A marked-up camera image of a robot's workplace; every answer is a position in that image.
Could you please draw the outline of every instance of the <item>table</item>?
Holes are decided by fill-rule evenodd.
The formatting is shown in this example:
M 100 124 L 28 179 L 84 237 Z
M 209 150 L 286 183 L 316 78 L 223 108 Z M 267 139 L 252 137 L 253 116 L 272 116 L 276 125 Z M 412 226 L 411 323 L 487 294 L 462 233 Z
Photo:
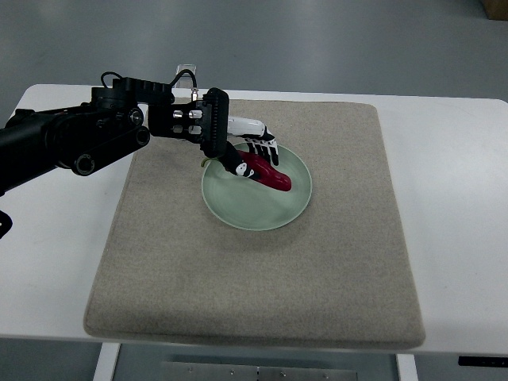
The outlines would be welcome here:
M 375 106 L 427 335 L 411 352 L 508 354 L 505 102 L 228 93 Z M 188 97 L 188 90 L 175 89 L 175 96 Z M 89 100 L 88 86 L 36 85 L 17 108 Z M 0 198 L 14 222 L 0 240 L 0 337 L 102 341 L 84 332 L 83 315 L 130 160 L 89 178 L 58 168 Z

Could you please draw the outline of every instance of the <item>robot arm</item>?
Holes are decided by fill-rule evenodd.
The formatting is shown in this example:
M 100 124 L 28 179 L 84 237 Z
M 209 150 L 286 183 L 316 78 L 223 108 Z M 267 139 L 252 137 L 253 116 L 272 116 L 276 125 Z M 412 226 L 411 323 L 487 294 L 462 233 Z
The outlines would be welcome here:
M 171 92 L 182 75 L 193 79 L 191 100 L 175 104 Z M 113 86 L 105 75 L 115 75 Z M 143 148 L 150 136 L 185 139 L 199 144 L 205 156 L 218 158 L 233 174 L 258 179 L 227 141 L 228 133 L 243 137 L 258 153 L 278 163 L 275 139 L 260 121 L 229 117 L 229 97 L 217 88 L 198 100 L 191 71 L 181 71 L 169 83 L 124 78 L 107 72 L 103 87 L 93 87 L 91 101 L 58 110 L 16 110 L 0 129 L 0 196 L 39 175 L 62 167 L 76 175 L 95 171 Z M 148 128 L 138 103 L 148 104 Z M 0 237 L 10 227 L 0 214 Z

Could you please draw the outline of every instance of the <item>black cable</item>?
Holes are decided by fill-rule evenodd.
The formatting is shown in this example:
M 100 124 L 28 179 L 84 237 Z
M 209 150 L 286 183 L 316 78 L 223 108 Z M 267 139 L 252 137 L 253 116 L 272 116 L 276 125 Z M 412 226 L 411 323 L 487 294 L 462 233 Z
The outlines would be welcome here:
M 121 75 L 119 75 L 118 73 L 115 73 L 114 71 L 106 71 L 106 72 L 102 73 L 102 75 L 101 75 L 101 82 L 104 87 L 107 87 L 106 83 L 104 82 L 104 77 L 106 77 L 107 75 L 114 75 L 118 79 L 123 78 Z
M 180 80 L 180 78 L 182 78 L 185 74 L 188 74 L 192 78 L 192 87 L 198 87 L 198 84 L 196 82 L 196 77 L 195 77 L 194 73 L 192 71 L 190 71 L 189 69 L 183 69 L 180 73 L 178 73 L 176 75 L 175 79 L 173 79 L 171 81 L 171 83 L 169 83 L 169 87 L 173 87 Z

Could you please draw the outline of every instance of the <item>plate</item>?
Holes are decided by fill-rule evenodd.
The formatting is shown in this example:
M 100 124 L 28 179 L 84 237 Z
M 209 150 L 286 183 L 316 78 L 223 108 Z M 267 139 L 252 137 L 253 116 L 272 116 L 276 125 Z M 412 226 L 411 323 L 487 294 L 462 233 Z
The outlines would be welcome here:
M 237 144 L 235 148 L 248 151 L 245 143 Z M 277 229 L 293 221 L 309 204 L 312 194 L 309 169 L 283 146 L 279 146 L 279 165 L 275 168 L 291 178 L 288 192 L 233 176 L 216 160 L 208 163 L 201 182 L 205 204 L 219 220 L 235 228 Z

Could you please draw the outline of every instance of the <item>red pepper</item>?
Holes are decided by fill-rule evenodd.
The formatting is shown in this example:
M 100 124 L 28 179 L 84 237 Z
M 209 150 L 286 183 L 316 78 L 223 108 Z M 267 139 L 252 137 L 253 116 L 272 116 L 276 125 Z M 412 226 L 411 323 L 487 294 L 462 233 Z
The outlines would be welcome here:
M 250 168 L 260 174 L 260 178 L 255 181 L 278 191 L 287 192 L 291 190 L 289 176 L 274 169 L 263 157 L 244 151 L 238 151 L 238 153 Z

